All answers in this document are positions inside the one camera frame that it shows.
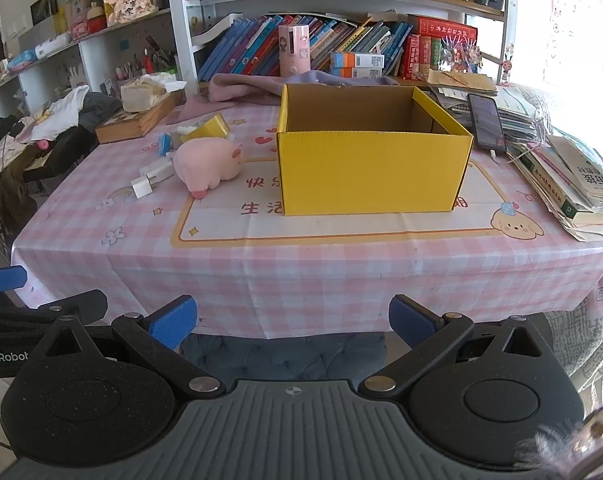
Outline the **white charger plug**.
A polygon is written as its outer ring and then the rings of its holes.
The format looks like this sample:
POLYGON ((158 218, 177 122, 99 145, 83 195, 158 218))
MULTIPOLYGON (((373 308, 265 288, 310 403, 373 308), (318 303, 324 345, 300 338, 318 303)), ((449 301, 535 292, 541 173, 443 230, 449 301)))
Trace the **white charger plug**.
POLYGON ((174 165, 169 158, 162 157, 151 165, 140 169, 140 176, 131 181, 134 195, 140 200, 153 192, 153 188, 160 182, 171 178, 175 174, 174 165))

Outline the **pink pig plush toy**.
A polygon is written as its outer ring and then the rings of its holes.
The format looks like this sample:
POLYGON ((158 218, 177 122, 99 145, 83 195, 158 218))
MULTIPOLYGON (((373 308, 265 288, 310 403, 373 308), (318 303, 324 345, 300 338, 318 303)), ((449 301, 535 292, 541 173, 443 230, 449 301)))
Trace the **pink pig plush toy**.
POLYGON ((172 165, 191 196, 202 200, 221 182, 230 181, 241 173, 243 150, 228 139, 193 139, 178 148, 172 165))

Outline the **blue packet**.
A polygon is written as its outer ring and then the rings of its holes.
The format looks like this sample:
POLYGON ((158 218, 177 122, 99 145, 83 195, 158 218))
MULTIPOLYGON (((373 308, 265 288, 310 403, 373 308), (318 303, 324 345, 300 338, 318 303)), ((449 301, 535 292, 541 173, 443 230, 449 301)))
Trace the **blue packet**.
POLYGON ((170 153, 174 147, 172 146, 172 136, 168 133, 162 133, 157 140, 158 154, 164 157, 170 153))

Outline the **yellow tape roll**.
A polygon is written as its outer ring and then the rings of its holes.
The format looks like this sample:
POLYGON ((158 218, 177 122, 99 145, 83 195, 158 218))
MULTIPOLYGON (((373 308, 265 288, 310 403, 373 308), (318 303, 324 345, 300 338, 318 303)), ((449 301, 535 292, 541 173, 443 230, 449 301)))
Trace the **yellow tape roll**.
POLYGON ((183 142, 202 138, 221 138, 227 139, 231 132, 228 122, 220 113, 198 122, 195 126, 188 127, 185 133, 181 134, 183 142))

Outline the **pile of clothes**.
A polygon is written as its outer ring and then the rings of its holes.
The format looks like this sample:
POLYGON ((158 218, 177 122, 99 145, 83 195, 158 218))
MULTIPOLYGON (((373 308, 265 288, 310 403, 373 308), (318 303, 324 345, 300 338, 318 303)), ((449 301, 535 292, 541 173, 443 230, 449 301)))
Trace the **pile of clothes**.
POLYGON ((0 117, 0 226, 17 235, 37 210, 30 182, 65 176, 98 145, 119 99, 79 86, 36 116, 0 117))

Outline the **pink checked tablecloth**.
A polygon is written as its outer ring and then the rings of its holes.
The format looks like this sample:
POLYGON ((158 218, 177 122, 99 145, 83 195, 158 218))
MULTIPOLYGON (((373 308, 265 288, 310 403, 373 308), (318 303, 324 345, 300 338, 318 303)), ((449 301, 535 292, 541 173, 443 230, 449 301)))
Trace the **pink checked tablecloth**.
POLYGON ((200 333, 258 339, 384 332, 398 294, 477 321, 579 304, 603 314, 603 240, 570 236, 513 166, 474 153, 443 214, 288 217, 277 107, 238 105, 224 118, 244 170, 202 202, 176 178, 134 195, 156 133, 92 152, 14 242, 28 274, 21 300, 99 289, 116 318, 189 295, 200 333))

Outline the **wooden chess board box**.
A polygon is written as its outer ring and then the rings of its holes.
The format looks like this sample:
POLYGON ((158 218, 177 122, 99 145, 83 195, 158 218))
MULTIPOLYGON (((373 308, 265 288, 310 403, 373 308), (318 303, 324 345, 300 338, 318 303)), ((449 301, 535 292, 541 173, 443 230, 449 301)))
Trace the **wooden chess board box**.
POLYGON ((121 110, 96 128, 96 137, 100 144, 143 138, 185 100, 184 91, 179 90, 169 93, 162 102, 145 112, 128 113, 121 110))

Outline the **yellow cardboard box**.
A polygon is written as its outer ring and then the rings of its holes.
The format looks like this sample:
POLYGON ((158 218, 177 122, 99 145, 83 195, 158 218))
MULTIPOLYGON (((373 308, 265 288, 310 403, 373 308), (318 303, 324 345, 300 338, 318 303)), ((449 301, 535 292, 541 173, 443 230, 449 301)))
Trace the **yellow cardboard box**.
POLYGON ((413 86, 288 84, 278 157, 288 216, 451 211, 472 134, 413 86))

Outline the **stack of papers and books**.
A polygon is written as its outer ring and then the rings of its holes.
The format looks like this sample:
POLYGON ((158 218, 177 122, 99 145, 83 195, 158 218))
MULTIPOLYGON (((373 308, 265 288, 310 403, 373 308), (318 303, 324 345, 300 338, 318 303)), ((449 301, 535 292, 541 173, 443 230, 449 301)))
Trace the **stack of papers and books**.
POLYGON ((474 92, 428 87, 438 103, 469 128, 477 148, 497 164, 512 165, 521 173, 568 234, 579 242, 603 238, 601 162, 581 148, 576 139, 552 128, 548 107, 539 94, 517 84, 495 85, 495 96, 475 94, 495 100, 507 145, 505 154, 478 146, 467 104, 467 96, 474 92))

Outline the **cream tissue pack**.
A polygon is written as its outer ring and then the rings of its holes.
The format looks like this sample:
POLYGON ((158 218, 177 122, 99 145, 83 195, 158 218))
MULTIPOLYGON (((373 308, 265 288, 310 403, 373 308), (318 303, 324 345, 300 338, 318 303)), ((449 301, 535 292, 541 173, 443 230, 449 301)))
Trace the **cream tissue pack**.
POLYGON ((120 87, 120 101, 127 113, 146 112, 186 87, 174 74, 146 74, 120 87))

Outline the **black smartphone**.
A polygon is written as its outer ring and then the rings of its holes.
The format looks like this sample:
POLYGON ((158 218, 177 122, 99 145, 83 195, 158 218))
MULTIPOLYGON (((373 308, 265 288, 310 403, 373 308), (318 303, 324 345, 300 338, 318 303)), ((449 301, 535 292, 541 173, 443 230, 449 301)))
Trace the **black smartphone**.
POLYGON ((490 96, 470 93, 467 96, 467 104, 469 104, 478 146, 485 151, 494 151, 495 154, 507 153, 505 136, 495 100, 490 96))

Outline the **brown notebook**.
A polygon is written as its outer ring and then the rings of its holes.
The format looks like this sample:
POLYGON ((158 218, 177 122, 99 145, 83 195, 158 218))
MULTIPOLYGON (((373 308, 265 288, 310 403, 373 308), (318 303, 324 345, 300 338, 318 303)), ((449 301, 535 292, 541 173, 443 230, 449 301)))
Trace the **brown notebook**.
POLYGON ((484 74, 463 73, 458 70, 445 72, 444 70, 430 70, 426 82, 436 88, 454 88, 480 94, 495 96, 497 86, 491 78, 484 74))

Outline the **pink purple cloth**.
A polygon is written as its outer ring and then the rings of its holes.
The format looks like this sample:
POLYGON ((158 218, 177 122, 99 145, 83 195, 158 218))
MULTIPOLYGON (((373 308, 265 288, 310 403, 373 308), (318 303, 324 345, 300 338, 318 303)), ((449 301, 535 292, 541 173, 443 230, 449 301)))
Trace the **pink purple cloth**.
POLYGON ((287 84, 321 84, 329 87, 397 86, 394 79, 385 76, 345 78, 320 70, 287 77, 216 74, 207 86, 206 96, 210 103, 277 105, 287 84))

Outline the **orange white medicine boxes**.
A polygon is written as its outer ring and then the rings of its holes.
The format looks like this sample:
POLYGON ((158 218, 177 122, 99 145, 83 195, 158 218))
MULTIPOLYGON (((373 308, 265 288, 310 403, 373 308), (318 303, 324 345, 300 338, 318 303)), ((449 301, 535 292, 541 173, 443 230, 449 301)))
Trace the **orange white medicine boxes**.
POLYGON ((330 74, 343 78, 379 78, 383 75, 385 56, 376 53, 334 52, 330 74))

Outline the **red dictionary books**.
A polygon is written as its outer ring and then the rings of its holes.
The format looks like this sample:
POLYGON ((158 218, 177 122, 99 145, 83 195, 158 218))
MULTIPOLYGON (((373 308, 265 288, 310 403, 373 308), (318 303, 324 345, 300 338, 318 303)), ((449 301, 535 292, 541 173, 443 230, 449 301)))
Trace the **red dictionary books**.
POLYGON ((410 27, 408 38, 403 42, 399 74, 405 80, 420 80, 430 70, 438 70, 443 57, 445 40, 475 42, 478 29, 442 18, 403 14, 401 20, 410 27))

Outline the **row of blue books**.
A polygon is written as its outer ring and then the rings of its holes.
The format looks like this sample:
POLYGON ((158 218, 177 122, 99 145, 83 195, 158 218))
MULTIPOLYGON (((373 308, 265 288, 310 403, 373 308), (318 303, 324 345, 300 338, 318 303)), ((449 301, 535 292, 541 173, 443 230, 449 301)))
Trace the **row of blue books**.
POLYGON ((279 69, 280 14, 241 18, 221 36, 198 69, 200 81, 217 74, 268 76, 279 69))

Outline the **pink cylindrical holder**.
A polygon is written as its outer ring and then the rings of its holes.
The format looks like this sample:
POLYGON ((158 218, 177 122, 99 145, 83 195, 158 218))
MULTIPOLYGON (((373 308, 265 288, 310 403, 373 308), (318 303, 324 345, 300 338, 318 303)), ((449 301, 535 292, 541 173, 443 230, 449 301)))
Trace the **pink cylindrical holder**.
POLYGON ((281 77, 311 70, 309 26, 279 26, 279 72, 281 77))

